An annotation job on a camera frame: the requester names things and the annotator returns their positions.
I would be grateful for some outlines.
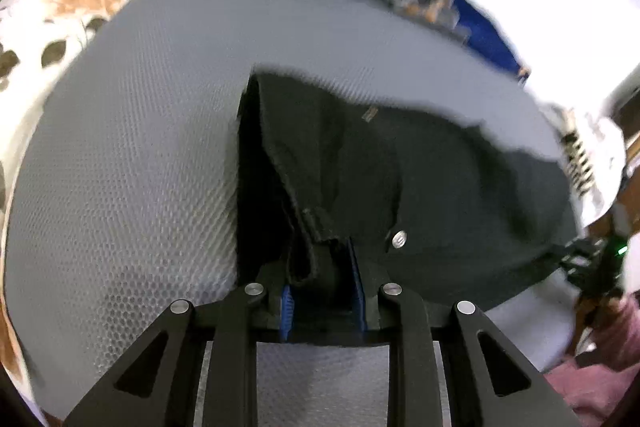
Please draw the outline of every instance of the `black cloth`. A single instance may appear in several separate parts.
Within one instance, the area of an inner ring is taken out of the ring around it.
[[[570,202],[555,162],[277,73],[252,75],[239,116],[241,282],[285,259],[294,287],[330,298],[351,240],[359,263],[427,300],[488,308],[556,267],[546,252]]]

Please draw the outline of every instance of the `silver screw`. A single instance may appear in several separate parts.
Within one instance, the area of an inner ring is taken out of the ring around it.
[[[387,295],[400,295],[402,293],[402,286],[394,282],[388,282],[382,286],[382,291]]]
[[[406,232],[404,230],[400,230],[400,232],[396,233],[394,238],[391,240],[391,245],[394,248],[402,248],[406,243]]]
[[[264,292],[264,286],[259,282],[250,282],[244,287],[244,293],[247,295],[260,295],[262,292]]]
[[[460,301],[456,306],[458,311],[465,315],[473,315],[476,311],[476,305],[469,301]]]
[[[179,299],[171,303],[170,309],[176,315],[180,315],[189,309],[189,301]]]

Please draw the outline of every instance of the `gray mesh surface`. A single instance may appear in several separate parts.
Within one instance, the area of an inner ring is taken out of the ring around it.
[[[560,157],[509,77],[367,0],[133,0],[47,101],[10,215],[8,309],[50,413],[65,417],[171,301],[212,301],[234,285],[236,110],[256,64]],[[380,351],[280,348],[260,350],[263,425],[373,425],[355,404],[386,410]],[[328,383],[345,372],[356,384]]]

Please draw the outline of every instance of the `silver button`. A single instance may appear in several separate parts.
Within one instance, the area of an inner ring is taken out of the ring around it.
[[[171,311],[176,315],[180,315],[189,309],[189,301],[179,299],[171,303]]]
[[[400,295],[402,293],[402,286],[394,282],[388,282],[382,286],[382,291],[387,295]]]
[[[473,315],[476,311],[476,305],[469,301],[460,301],[456,306],[458,311],[465,315]]]
[[[400,230],[400,232],[396,233],[394,238],[391,240],[391,245],[394,248],[402,248],[406,243],[406,232],[404,230]]]
[[[250,282],[244,287],[244,293],[247,295],[260,295],[264,291],[264,286],[259,282]]]

